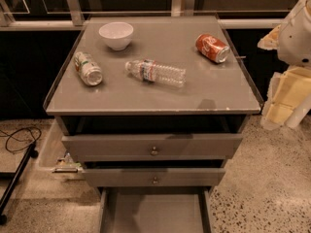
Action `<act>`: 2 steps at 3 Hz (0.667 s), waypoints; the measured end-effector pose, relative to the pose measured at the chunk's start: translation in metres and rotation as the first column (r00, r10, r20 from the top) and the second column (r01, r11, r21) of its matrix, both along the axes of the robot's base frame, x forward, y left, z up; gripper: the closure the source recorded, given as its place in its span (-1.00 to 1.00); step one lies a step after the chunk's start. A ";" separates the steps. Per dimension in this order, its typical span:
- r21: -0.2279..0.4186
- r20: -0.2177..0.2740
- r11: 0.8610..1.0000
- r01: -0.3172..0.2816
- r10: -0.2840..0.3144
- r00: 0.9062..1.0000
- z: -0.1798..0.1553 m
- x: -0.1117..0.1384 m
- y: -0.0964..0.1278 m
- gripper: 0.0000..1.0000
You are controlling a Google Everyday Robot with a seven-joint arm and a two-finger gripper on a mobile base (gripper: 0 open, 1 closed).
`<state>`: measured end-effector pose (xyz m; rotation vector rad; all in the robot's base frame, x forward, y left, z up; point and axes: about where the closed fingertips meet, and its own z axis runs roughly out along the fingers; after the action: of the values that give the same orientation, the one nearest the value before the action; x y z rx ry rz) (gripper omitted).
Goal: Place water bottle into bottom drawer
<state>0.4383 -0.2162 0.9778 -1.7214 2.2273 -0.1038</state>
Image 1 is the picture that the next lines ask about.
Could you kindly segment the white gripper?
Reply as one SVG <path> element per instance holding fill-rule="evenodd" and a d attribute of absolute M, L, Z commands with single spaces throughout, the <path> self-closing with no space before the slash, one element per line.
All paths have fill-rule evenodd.
<path fill-rule="evenodd" d="M 311 0 L 299 0 L 281 25 L 259 40 L 258 47 L 278 48 L 280 60 L 296 65 L 283 74 L 275 72 L 270 80 L 260 124 L 274 130 L 287 126 L 294 109 L 311 94 Z"/>

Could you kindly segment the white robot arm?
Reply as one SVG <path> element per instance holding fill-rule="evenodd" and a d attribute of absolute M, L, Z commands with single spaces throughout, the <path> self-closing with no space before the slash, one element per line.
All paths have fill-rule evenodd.
<path fill-rule="evenodd" d="M 278 58 L 289 65 L 270 80 L 260 124 L 267 130 L 295 128 L 311 108 L 311 0 L 299 0 L 258 47 L 277 50 Z"/>

